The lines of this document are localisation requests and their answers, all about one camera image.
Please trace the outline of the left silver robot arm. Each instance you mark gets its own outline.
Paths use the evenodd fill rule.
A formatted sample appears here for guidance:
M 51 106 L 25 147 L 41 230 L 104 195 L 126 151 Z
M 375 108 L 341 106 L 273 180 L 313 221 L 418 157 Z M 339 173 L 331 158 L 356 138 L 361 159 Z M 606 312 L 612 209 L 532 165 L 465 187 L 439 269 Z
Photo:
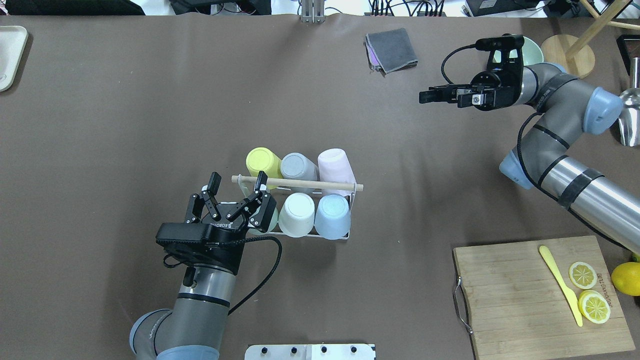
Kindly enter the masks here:
M 243 249 L 251 242 L 249 229 L 266 235 L 276 200 L 259 171 L 253 191 L 240 202 L 218 202 L 222 181 L 213 172 L 207 185 L 190 196 L 183 222 L 165 222 L 156 235 L 166 258 L 185 265 L 182 284 L 171 309 L 139 317 L 131 328 L 129 345 L 137 360 L 217 360 L 231 306 Z

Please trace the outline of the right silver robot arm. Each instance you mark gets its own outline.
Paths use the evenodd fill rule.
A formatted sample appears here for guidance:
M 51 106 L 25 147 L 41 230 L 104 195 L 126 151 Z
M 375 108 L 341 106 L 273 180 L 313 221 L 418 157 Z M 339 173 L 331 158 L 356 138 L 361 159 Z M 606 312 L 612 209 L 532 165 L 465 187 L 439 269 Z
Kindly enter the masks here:
M 599 135 L 613 125 L 623 109 L 621 98 L 557 64 L 524 66 L 513 60 L 490 64 L 467 84 L 430 87 L 418 100 L 482 111 L 531 106 L 537 122 L 518 132 L 501 173 L 524 189 L 540 190 L 603 237 L 638 253 L 639 199 L 567 155 L 581 135 Z

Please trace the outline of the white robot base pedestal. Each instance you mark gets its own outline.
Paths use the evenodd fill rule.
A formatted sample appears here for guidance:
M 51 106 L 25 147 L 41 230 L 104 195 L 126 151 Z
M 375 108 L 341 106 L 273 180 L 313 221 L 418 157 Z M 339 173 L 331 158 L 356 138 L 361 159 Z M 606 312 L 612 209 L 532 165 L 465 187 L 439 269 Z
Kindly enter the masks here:
M 245 360 L 375 360 L 374 344 L 254 344 L 247 348 Z

